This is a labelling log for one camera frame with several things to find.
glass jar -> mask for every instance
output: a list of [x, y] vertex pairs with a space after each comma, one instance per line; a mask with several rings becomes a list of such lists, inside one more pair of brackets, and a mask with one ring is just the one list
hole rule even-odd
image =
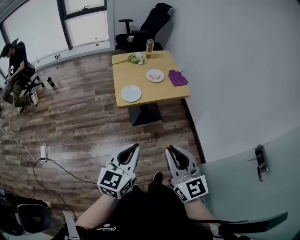
[[154, 48], [154, 40], [148, 39], [146, 44], [146, 58], [150, 59]]

cup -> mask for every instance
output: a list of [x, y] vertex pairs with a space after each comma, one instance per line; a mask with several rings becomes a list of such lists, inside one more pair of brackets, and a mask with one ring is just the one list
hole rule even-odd
[[135, 38], [134, 36], [128, 36], [127, 41], [132, 43], [134, 38]]

small plate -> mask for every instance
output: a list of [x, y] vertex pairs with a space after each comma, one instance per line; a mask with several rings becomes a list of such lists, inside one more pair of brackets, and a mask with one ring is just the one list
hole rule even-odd
[[142, 96], [142, 91], [135, 85], [128, 85], [121, 91], [121, 96], [126, 102], [135, 102]]
[[150, 69], [146, 73], [146, 78], [151, 82], [159, 83], [165, 78], [165, 75], [158, 69]]

purple cloth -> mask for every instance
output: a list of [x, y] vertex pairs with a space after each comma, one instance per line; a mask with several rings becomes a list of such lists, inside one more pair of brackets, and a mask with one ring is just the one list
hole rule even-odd
[[188, 81], [182, 76], [181, 72], [176, 72], [175, 70], [169, 71], [169, 78], [175, 87], [188, 84]]

black office chair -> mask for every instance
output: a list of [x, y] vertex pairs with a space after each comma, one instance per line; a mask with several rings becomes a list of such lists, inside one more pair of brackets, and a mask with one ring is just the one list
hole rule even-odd
[[27, 60], [26, 47], [25, 47], [24, 42], [21, 41], [18, 43], [18, 40], [19, 39], [17, 38], [11, 44], [14, 48], [17, 48], [18, 50], [20, 50], [24, 57], [25, 68], [21, 74], [27, 80], [27, 82], [25, 83], [24, 88], [23, 88], [23, 90], [25, 90], [24, 95], [26, 95], [28, 92], [31, 92], [33, 88], [35, 88], [39, 85], [44, 87], [45, 85], [43, 82], [35, 83], [36, 80], [40, 81], [40, 78], [38, 75], [36, 75], [36, 77], [33, 80], [31, 80], [31, 77], [34, 75], [36, 70], [35, 70], [34, 66], [32, 66]]
[[[119, 34], [116, 36], [117, 45], [127, 52], [141, 52], [146, 50], [147, 39], [154, 39], [158, 31], [170, 20], [168, 12], [172, 6], [165, 3], [158, 3], [154, 9], [151, 10], [144, 24], [141, 26], [141, 30], [131, 31], [129, 22], [133, 22], [132, 19], [120, 19], [120, 23], [126, 24], [126, 34]], [[128, 36], [134, 36], [132, 43], [127, 41]], [[160, 44], [154, 44], [154, 50], [163, 50]]]

